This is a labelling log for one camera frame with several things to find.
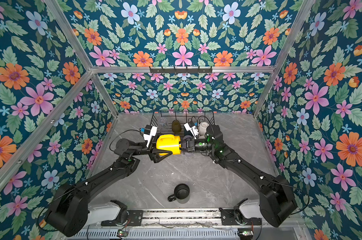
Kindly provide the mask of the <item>yellow mug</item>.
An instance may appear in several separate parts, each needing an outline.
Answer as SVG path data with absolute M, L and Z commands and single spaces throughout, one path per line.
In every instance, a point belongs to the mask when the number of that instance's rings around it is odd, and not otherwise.
M 181 154 L 181 137 L 175 135 L 161 135 L 157 139 L 156 148 L 159 150 L 171 151 L 173 155 Z

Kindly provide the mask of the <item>white faceted mug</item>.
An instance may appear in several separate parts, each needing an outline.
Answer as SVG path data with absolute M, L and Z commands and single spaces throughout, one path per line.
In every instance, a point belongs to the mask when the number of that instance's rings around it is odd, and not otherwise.
M 198 128 L 198 132 L 199 132 L 199 138 L 205 138 L 206 132 L 207 132 L 207 127 L 210 124 L 207 122 L 201 122 L 199 123 L 199 128 Z

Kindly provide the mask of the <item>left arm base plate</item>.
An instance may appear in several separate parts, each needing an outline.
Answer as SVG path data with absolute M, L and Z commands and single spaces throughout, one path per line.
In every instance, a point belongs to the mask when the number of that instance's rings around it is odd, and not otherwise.
M 137 227 L 143 220 L 142 210 L 123 210 L 114 220 L 102 221 L 102 227 Z

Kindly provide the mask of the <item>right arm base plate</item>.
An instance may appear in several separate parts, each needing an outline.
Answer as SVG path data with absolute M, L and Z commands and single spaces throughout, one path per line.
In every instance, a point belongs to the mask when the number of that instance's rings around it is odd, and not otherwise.
M 223 226 L 261 226 L 261 218 L 246 218 L 239 210 L 219 208 Z

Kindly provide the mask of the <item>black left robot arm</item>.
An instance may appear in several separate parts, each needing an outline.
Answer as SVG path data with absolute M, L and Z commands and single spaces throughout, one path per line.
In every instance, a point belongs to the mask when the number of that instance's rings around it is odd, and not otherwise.
M 44 220 L 66 237 L 72 237 L 83 227 L 98 222 L 123 225 L 128 220 L 127 206 L 111 200 L 105 204 L 90 205 L 94 197 L 115 182 L 131 175 L 140 163 L 138 155 L 148 155 L 158 163 L 170 155 L 179 154 L 181 144 L 171 136 L 160 136 L 156 143 L 135 143 L 120 139 L 114 153 L 118 159 L 98 174 L 74 185 L 64 184 L 56 191 Z

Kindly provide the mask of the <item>black mug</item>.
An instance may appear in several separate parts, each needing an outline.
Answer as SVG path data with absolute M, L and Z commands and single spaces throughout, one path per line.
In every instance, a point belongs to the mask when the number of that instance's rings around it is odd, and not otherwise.
M 174 188 L 174 193 L 168 196 L 168 202 L 177 201 L 180 204 L 185 204 L 190 199 L 190 188 L 187 184 L 178 184 Z

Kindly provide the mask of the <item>olive green glass cup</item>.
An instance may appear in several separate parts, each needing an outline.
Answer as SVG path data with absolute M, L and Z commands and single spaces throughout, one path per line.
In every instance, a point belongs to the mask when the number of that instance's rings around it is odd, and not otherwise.
M 174 120 L 172 122 L 172 132 L 175 134 L 179 134 L 182 131 L 181 123 L 178 120 Z

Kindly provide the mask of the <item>black wire dish rack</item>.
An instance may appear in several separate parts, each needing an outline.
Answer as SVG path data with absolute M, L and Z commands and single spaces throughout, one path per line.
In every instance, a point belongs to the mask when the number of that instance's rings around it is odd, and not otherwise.
M 165 117 L 168 120 L 168 127 L 161 128 L 159 127 L 158 120 L 161 117 Z M 172 122 L 174 120 L 178 120 L 181 123 L 182 131 L 179 134 L 175 134 L 172 132 Z M 157 111 L 153 112 L 150 120 L 150 125 L 156 126 L 158 128 L 158 133 L 161 135 L 175 135 L 180 136 L 182 139 L 184 136 L 192 136 L 190 132 L 187 132 L 184 128 L 184 124 L 193 121 L 197 128 L 199 128 L 199 123 L 207 122 L 210 125 L 215 124 L 215 113 L 212 111 L 202 111 L 202 112 L 177 112 L 177 111 Z

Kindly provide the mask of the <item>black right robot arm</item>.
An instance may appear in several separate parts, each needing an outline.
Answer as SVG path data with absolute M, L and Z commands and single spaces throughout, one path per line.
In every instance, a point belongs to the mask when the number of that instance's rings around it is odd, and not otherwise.
M 181 149 L 189 153 L 206 153 L 215 164 L 235 173 L 258 192 L 257 200 L 245 198 L 233 207 L 233 217 L 237 223 L 244 224 L 250 219 L 259 218 L 278 228 L 298 208 L 293 187 L 287 179 L 281 175 L 274 177 L 267 174 L 243 159 L 225 143 L 218 125 L 208 126 L 202 139 L 184 137 Z

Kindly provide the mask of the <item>clear glass cup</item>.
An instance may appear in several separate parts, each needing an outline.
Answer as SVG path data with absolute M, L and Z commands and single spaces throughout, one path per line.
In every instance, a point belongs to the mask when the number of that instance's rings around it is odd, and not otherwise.
M 161 127 L 161 128 L 167 128 L 167 127 L 168 127 L 168 120 L 167 120 L 167 118 L 161 117 L 161 118 L 158 120 L 158 124 L 159 124 L 159 127 Z

